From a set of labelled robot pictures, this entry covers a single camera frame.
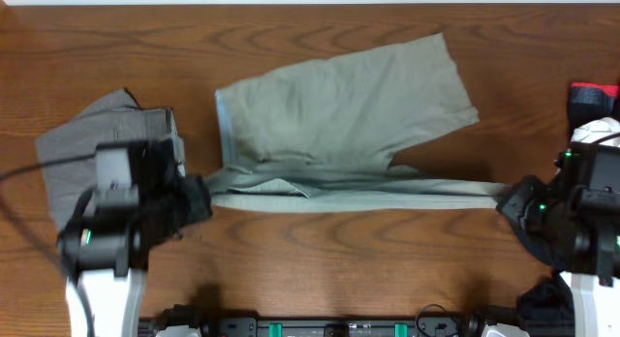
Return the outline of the black garment with red band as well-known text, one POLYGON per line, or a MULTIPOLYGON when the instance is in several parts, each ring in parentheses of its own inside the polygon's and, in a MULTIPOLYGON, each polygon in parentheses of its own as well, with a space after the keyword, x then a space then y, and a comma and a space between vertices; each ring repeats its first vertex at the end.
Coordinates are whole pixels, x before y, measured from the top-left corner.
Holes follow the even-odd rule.
MULTIPOLYGON (((618 86, 588 82, 573 83, 570 87, 567 113, 570 137, 569 143, 564 151, 567 150, 570 143, 576 142, 571 141, 571 137, 574 129, 577 127, 605 117, 611 117, 619 122, 618 86)), ((600 141, 606 146, 617 147, 619 149, 619 132, 595 141, 600 141)))

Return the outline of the white shirt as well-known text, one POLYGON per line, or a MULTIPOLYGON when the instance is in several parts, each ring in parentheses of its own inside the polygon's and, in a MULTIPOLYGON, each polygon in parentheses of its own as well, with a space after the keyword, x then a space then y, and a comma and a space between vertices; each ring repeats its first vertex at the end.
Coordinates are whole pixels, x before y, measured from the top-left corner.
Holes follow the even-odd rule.
POLYGON ((592 143, 620 131, 620 123, 611 117, 605 117, 583 124, 573 130, 571 141, 592 143))

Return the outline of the khaki shorts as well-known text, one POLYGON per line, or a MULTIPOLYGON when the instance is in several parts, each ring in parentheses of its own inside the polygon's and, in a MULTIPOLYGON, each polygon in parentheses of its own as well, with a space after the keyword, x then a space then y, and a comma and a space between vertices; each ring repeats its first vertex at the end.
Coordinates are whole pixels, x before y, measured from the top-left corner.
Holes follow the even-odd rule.
POLYGON ((500 183, 444 179, 395 154, 476 124, 435 34, 247 78, 215 94, 215 205, 273 213, 491 208, 500 183))

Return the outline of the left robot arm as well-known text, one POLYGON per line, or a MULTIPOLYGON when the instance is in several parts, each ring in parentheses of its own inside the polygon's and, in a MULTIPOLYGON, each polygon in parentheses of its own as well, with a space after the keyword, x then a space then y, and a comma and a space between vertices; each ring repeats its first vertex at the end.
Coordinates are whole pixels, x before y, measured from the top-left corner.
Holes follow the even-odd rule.
POLYGON ((102 143, 95 184, 58 234, 75 336, 137 336, 149 253, 212 215, 181 138, 102 143))

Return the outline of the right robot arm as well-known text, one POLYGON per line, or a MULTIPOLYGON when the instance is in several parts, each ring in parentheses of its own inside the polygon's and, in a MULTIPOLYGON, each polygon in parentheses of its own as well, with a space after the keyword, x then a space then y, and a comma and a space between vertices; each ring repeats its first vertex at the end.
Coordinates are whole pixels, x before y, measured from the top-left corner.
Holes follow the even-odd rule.
POLYGON ((471 320, 479 336, 616 336, 619 333, 619 150, 572 142, 548 183, 527 175, 496 210, 553 276, 514 311, 471 320))

